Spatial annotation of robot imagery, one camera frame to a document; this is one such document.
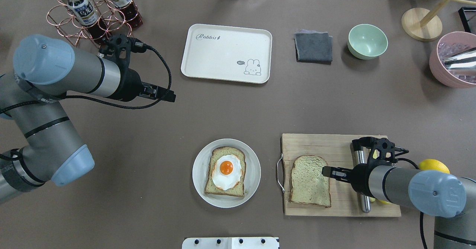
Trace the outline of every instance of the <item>pink bowl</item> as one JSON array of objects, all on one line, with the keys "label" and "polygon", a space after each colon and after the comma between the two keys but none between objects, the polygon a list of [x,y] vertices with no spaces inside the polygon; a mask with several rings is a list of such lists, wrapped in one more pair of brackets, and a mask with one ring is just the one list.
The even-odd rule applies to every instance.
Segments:
[{"label": "pink bowl", "polygon": [[438,58],[438,47],[442,42],[447,44],[464,44],[469,45],[471,48],[476,47],[476,35],[469,32],[455,31],[446,34],[441,37],[437,43],[437,47],[433,49],[433,52],[430,54],[430,70],[433,73],[433,76],[439,80],[442,84],[454,88],[470,88],[475,87],[476,83],[469,83],[463,80],[460,80],[453,76],[443,65],[443,63]]}]

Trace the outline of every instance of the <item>lemon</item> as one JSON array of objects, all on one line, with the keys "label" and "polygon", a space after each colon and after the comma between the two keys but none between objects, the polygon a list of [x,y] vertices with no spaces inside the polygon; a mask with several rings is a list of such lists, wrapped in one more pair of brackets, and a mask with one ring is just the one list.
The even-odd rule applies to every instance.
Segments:
[{"label": "lemon", "polygon": [[448,167],[442,162],[435,159],[423,160],[420,162],[418,167],[420,168],[420,170],[437,170],[449,174]]}]

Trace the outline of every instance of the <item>fried egg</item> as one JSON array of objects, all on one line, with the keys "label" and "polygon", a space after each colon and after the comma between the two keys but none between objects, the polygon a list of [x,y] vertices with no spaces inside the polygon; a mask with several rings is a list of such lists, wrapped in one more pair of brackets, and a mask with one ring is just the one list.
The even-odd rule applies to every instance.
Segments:
[{"label": "fried egg", "polygon": [[240,160],[234,154],[221,156],[213,167],[212,180],[221,190],[233,188],[243,175]]}]

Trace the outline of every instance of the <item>egg white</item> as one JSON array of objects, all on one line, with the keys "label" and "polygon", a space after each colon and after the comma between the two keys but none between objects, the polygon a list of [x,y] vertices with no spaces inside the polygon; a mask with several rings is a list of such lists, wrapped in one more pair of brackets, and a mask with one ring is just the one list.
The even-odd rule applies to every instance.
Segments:
[{"label": "egg white", "polygon": [[[233,164],[233,171],[231,171],[231,173],[229,173],[228,175],[224,175],[220,171],[220,165],[224,161],[229,161],[231,162],[231,164]],[[213,167],[211,178],[217,188],[221,190],[227,190],[236,186],[236,184],[241,179],[242,173],[243,172],[241,171],[241,164],[239,162],[238,157],[234,154],[229,154],[221,156],[220,159],[216,161],[215,166]]]}]

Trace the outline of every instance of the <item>bunny illustration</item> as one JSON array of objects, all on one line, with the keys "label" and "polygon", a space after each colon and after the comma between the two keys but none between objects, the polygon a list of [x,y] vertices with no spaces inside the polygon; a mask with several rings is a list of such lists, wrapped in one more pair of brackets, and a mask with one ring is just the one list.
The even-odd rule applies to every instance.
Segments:
[{"label": "bunny illustration", "polygon": [[246,65],[244,74],[248,75],[261,75],[261,66],[259,60],[249,59],[248,64]]}]

